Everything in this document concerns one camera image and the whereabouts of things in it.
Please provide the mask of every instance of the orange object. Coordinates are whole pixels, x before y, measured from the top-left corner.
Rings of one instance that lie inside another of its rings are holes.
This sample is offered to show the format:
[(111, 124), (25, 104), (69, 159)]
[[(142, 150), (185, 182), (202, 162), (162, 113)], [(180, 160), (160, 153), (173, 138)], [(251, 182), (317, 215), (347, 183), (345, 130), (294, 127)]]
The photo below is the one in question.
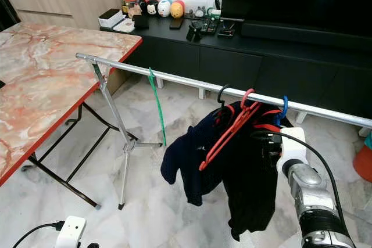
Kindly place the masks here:
[(181, 4), (182, 8), (184, 8), (185, 10), (185, 2), (183, 2), (182, 0), (176, 0), (175, 2), (178, 2), (179, 4)]
[(179, 19), (184, 15), (184, 6), (183, 1), (176, 0), (170, 5), (170, 14), (175, 19)]
[(372, 182), (372, 150), (363, 145), (353, 161), (354, 169), (365, 180)]
[(254, 102), (250, 107), (245, 105), (245, 101), (248, 95), (254, 92), (254, 89), (249, 89), (245, 93), (244, 97), (240, 102), (240, 108), (242, 112), (237, 116), (232, 126), (221, 136), (221, 138), (215, 143), (215, 145), (208, 152), (205, 161), (203, 161), (199, 166), (199, 171), (202, 171), (206, 166), (215, 158), (219, 151), (227, 144), (227, 142), (239, 131), (239, 129), (256, 113), (256, 111), (261, 107), (260, 102)]

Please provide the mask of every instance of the black cord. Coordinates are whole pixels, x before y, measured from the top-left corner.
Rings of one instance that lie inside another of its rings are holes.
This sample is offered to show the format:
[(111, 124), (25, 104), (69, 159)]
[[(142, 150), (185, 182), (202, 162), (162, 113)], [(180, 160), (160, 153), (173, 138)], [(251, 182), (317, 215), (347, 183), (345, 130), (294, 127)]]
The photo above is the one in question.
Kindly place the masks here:
[(322, 155), (320, 155), (320, 153), (315, 148), (313, 148), (312, 146), (308, 145), (306, 142), (303, 142), (300, 139), (298, 139), (298, 138), (296, 138), (294, 136), (287, 135), (285, 133), (271, 132), (271, 131), (255, 131), (255, 132), (251, 133), (251, 136), (254, 137), (255, 135), (262, 135), (262, 134), (266, 134), (266, 135), (270, 135), (270, 134), (280, 135), (280, 136), (284, 136), (284, 137), (286, 137), (288, 139), (292, 139), (295, 142), (298, 142), (301, 145), (303, 145), (303, 146), (307, 147), (308, 149), (310, 149), (319, 158), (319, 160), (323, 163), (325, 169), (327, 170), (327, 173), (328, 173), (328, 175), (330, 177), (330, 180), (331, 180), (331, 184), (332, 184), (333, 193), (334, 193), (334, 196), (335, 196), (336, 207), (337, 207), (337, 212), (338, 212), (338, 215), (339, 215), (339, 219), (341, 220), (341, 224), (344, 226), (344, 229), (345, 229), (346, 233), (348, 234), (348, 237), (350, 237), (349, 231), (348, 231), (348, 229), (346, 227), (346, 224), (345, 224), (344, 214), (342, 213), (342, 208), (341, 208), (341, 203), (339, 201), (339, 196), (338, 196), (336, 181), (335, 181), (335, 179), (333, 177), (333, 174), (332, 174), (332, 171), (331, 171), (330, 167), (328, 166), (327, 162), (322, 157)]
[(23, 239), (25, 239), (27, 236), (29, 236), (29, 234), (33, 233), (37, 229), (45, 228), (45, 227), (54, 227), (54, 228), (56, 228), (56, 231), (60, 231), (62, 229), (62, 226), (63, 226), (64, 223), (65, 223), (64, 221), (59, 221), (59, 222), (56, 222), (56, 223), (50, 223), (50, 224), (44, 224), (44, 225), (37, 226), (37, 227), (33, 228), (32, 230), (28, 231), (24, 236), (22, 236), (17, 241), (17, 243), (14, 244), (13, 248), (16, 248), (19, 245), (19, 243), (21, 243), (23, 241)]

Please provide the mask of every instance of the cabinet leg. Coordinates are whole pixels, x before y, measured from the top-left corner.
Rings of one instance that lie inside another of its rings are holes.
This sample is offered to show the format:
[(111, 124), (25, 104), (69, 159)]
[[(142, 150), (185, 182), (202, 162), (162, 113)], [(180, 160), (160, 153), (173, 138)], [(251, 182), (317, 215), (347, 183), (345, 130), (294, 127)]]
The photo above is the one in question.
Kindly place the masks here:
[(158, 85), (158, 88), (163, 88), (164, 87), (164, 81), (161, 78), (156, 78), (156, 83)]
[(358, 134), (359, 136), (362, 136), (362, 137), (367, 137), (369, 132), (371, 131), (371, 129), (369, 128), (366, 128), (366, 127), (362, 127), (362, 129), (359, 130)]
[(204, 100), (205, 99), (205, 89), (199, 88), (199, 99)]
[(305, 117), (306, 117), (307, 113), (304, 113), (304, 112), (298, 112), (297, 116), (296, 116), (296, 123), (298, 124), (302, 124)]

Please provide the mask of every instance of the remote control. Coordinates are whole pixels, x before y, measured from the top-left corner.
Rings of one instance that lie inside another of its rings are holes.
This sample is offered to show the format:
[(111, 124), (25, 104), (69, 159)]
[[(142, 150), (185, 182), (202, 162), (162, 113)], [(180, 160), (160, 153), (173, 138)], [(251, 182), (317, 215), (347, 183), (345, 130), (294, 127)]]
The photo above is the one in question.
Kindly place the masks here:
[(211, 20), (209, 25), (208, 25), (207, 33), (208, 34), (216, 33), (218, 25), (219, 25), (219, 22), (217, 20)]
[(205, 20), (203, 21), (202, 29), (200, 30), (200, 32), (201, 32), (202, 34), (207, 33), (209, 23), (210, 23), (210, 19), (209, 19), (209, 18), (205, 18)]

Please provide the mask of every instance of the phone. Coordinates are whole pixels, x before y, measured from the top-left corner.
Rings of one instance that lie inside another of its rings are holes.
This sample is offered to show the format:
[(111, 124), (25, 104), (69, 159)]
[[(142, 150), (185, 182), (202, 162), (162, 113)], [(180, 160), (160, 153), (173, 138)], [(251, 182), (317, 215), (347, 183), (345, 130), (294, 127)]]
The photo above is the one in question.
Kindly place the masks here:
[(184, 18), (183, 17), (181, 17), (179, 19), (173, 19), (170, 22), (169, 29), (180, 29), (183, 22), (184, 22)]
[(234, 31), (234, 29), (221, 29), (217, 36), (220, 38), (231, 38), (234, 36)]

